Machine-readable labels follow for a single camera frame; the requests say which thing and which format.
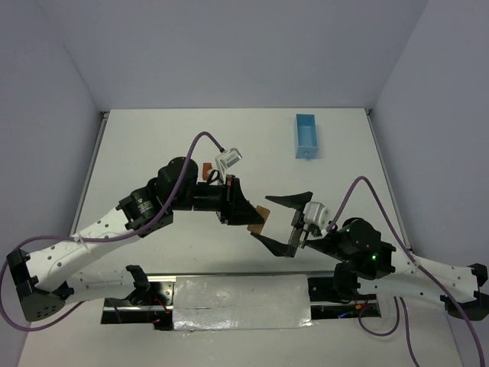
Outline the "blue rectangular box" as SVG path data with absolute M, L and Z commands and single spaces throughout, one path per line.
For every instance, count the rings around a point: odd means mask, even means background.
M 296 114 L 294 122 L 295 158 L 312 160 L 319 151 L 316 119 L 310 114 Z

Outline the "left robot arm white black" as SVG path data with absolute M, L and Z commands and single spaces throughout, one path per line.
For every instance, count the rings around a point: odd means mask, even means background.
M 92 225 L 67 240 L 35 252 L 15 249 L 6 261 L 24 318 L 45 320 L 65 305 L 99 298 L 133 305 L 154 297 L 139 265 L 88 272 L 87 266 L 124 245 L 173 223 L 175 211 L 216 213 L 228 226 L 261 225 L 263 217 L 245 198 L 240 180 L 228 175 L 217 183 L 198 180 L 199 168 L 174 158 L 147 185 L 132 191 Z

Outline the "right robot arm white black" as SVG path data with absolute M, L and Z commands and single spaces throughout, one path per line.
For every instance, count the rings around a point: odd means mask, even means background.
M 272 203 L 294 209 L 293 230 L 286 243 L 254 237 L 276 257 L 292 258 L 298 248 L 310 248 L 334 258 L 332 288 L 347 299 L 383 294 L 442 306 L 459 319 L 480 321 L 488 315 L 488 295 L 481 292 L 488 280 L 486 266 L 456 267 L 420 258 L 383 241 L 379 231 L 358 217 L 328 231 L 328 210 L 312 197 L 310 192 L 268 196 Z

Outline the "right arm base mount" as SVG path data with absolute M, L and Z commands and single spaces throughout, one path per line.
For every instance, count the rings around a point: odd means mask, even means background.
M 381 312 L 375 294 L 362 295 L 334 288 L 333 276 L 309 276 L 308 294 L 312 320 L 336 320 L 364 317 L 380 317 Z

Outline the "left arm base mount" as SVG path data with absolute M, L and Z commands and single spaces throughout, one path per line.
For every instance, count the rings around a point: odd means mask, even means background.
M 173 296 L 175 281 L 151 281 L 146 298 L 135 304 L 130 300 L 106 298 L 102 325 L 147 324 L 155 330 L 173 330 Z

